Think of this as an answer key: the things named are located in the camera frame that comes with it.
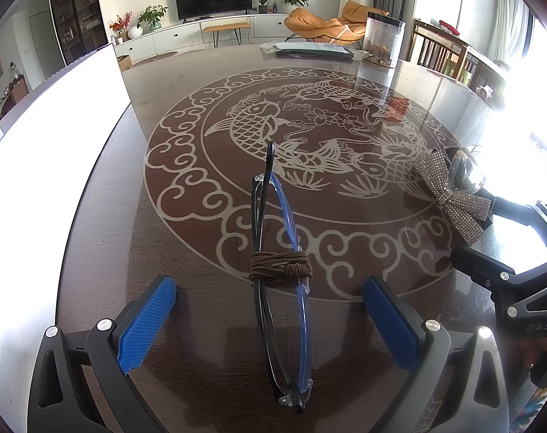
rhinestone bow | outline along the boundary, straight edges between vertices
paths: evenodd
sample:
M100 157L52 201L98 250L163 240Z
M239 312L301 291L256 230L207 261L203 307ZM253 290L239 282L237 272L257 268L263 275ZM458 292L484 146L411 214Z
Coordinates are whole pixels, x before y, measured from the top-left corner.
M471 246L482 237L482 227L476 219L488 218L492 202L484 197L466 193L453 193L448 189L448 167L444 155L438 150L422 151L414 168L422 176L427 188L438 200L438 206L448 216L457 232Z

eyeglasses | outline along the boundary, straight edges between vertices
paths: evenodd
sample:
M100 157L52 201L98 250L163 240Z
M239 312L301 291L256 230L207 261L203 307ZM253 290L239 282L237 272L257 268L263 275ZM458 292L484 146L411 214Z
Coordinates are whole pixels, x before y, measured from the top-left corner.
M293 406L295 411L300 414L305 409L305 403L309 399L313 385L313 381L311 379L312 334L309 326L309 318L307 316L307 299L309 295L309 276L311 275L311 265L309 264L307 256L304 254L298 243L298 234L290 204L287 201L287 197L283 192L283 189L281 188L280 181L272 172L274 154L275 144L271 141L268 144L265 173L255 176L251 181L251 231L253 236L254 254L251 256L252 272L250 277L254 281L255 315L257 317L257 325L260 330L261 341L264 346L265 366L268 372L269 383L271 384L273 390L273 396L279 405ZM257 271L254 271L254 263L259 260L263 254L265 254L261 252L261 240L264 226L265 204L268 186L270 183L273 185L275 193L280 201L286 232L290 238L294 250L293 253L270 254L270 257L278 264L277 266L273 266L273 274L264 271L263 266L258 267ZM283 269L287 269L288 265L291 266L292 263L297 261L300 261L297 267L302 266L300 267L301 271L289 272L290 274L299 277L298 284L296 286L296 293L298 297L301 348L299 377L296 382L295 377L291 373L287 361L281 351L279 341L275 334L275 325L273 323L272 313L269 308L268 294L264 280L276 279L279 276L283 276L283 274L287 275L288 272ZM285 379L285 389L280 387L280 383L275 377L272 366L272 354L277 359L281 372L283 373L283 377Z

orange armchair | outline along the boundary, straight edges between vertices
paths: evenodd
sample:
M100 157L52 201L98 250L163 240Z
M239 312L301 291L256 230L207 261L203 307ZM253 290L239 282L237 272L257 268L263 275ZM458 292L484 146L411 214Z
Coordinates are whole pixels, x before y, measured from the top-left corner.
M366 26L352 30L336 18L325 21L303 8L295 8L285 20L286 27L309 42L352 44L361 39Z
M342 9L342 17L338 19L342 24L347 24L352 31L358 30L363 26L364 33L366 31L366 22L368 21L368 12L387 16L389 11L374 8L372 6L364 6L355 1L348 1Z

white flower pot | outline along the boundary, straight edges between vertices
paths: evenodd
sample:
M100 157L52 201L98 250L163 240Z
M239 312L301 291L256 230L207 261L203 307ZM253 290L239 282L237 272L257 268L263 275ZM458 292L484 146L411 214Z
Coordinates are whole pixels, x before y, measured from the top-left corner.
M139 37L141 34L143 34L143 28L133 26L129 29L127 32L127 35L129 36L129 39L135 39L136 37Z

glass cabinet door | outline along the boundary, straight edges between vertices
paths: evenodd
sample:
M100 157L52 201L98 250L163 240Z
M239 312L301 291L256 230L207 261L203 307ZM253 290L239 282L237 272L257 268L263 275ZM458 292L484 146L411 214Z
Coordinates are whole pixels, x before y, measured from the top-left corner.
M51 0L65 62L107 44L99 0Z

